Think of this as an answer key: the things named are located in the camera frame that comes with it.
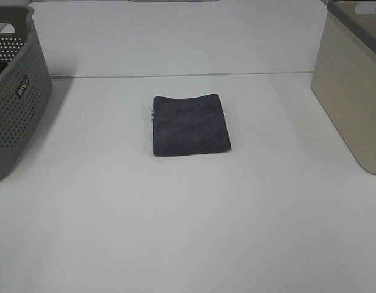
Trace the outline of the dark grey towel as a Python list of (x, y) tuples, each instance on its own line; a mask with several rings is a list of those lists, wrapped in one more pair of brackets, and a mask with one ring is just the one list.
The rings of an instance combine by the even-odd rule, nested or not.
[(231, 142), (218, 94), (153, 100), (153, 154), (157, 157), (224, 153)]

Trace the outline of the beige plastic storage bin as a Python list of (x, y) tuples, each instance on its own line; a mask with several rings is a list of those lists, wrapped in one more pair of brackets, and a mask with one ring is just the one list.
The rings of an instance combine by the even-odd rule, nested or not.
[(360, 167), (376, 175), (376, 1), (328, 1), (311, 90)]

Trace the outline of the grey perforated plastic basket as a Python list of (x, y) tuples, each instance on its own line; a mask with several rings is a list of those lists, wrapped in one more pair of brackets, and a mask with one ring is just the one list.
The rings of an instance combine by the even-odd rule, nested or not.
[(52, 93), (52, 82), (28, 6), (0, 5), (0, 180), (15, 166), (32, 137)]

